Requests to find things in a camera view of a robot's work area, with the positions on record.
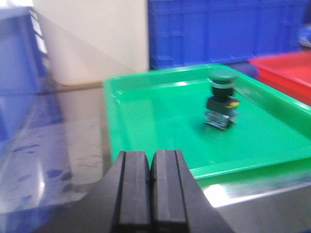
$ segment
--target blue storage bin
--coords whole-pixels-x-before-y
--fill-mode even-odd
[[[151,68],[299,50],[309,0],[148,0]]]
[[[0,157],[47,75],[29,8],[0,8]]]
[[[0,94],[38,92],[45,76],[29,8],[1,8]]]

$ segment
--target metal table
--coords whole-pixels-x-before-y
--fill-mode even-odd
[[[102,87],[49,84],[35,94],[14,139],[2,143],[0,232],[31,232],[81,199],[111,166]],[[237,233],[307,232],[310,171],[289,167],[265,177],[263,169],[260,179],[219,179],[203,191]]]

